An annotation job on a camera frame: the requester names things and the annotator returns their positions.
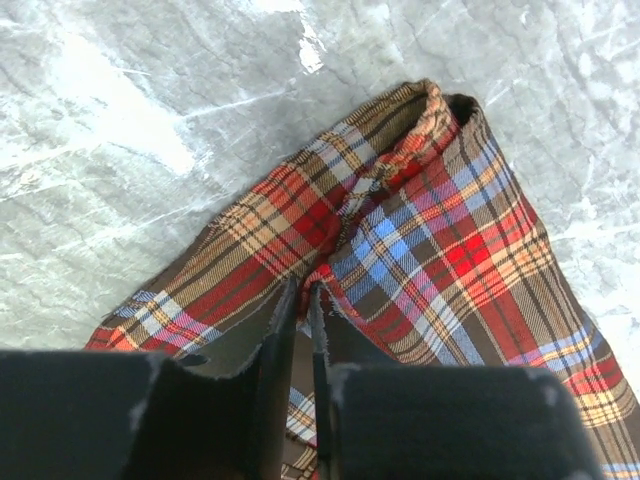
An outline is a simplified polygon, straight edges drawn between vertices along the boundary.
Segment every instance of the tartan cloth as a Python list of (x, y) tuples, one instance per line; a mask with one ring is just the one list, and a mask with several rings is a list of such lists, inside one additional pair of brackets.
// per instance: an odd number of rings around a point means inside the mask
[(640, 479), (637, 400), (472, 98), (424, 80), (363, 105), (218, 215), (86, 348), (193, 352), (292, 274), (305, 280), (283, 478), (315, 468), (305, 312), (319, 282), (400, 362), (550, 369), (605, 476)]

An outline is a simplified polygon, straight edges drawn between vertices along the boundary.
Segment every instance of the marble floor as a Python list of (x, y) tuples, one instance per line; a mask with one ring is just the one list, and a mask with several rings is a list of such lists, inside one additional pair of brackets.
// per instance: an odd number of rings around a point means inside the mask
[(363, 101), (477, 96), (640, 393), (636, 0), (0, 2), (0, 348), (79, 347)]

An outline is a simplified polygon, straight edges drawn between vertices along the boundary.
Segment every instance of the fabric fold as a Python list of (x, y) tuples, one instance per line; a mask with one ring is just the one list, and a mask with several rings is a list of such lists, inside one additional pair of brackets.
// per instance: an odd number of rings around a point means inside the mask
[(363, 105), (217, 216), (87, 348), (193, 352), (263, 318), (291, 275), (304, 289), (283, 477), (314, 468), (304, 320), (319, 282), (331, 315), (397, 361), (550, 369), (605, 475), (640, 478), (637, 400), (472, 98), (424, 80)]

